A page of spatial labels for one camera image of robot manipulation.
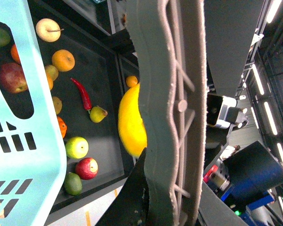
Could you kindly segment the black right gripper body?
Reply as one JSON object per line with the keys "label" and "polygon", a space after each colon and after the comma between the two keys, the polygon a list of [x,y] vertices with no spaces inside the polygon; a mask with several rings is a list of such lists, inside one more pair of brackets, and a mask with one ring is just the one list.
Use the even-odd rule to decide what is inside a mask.
{"label": "black right gripper body", "polygon": [[207,125],[218,129],[227,129],[231,125],[241,129],[249,123],[245,109],[237,106],[235,98],[214,93],[207,95]]}

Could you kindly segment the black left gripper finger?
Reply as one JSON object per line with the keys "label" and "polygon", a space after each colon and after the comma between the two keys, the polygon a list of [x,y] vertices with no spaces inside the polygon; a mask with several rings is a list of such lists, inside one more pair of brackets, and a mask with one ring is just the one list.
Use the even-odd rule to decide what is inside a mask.
{"label": "black left gripper finger", "polygon": [[[97,226],[152,226],[149,217],[149,188],[144,175],[147,149],[138,158],[119,195],[96,223]],[[192,226],[245,226],[228,207],[213,198],[209,212],[199,209]]]}

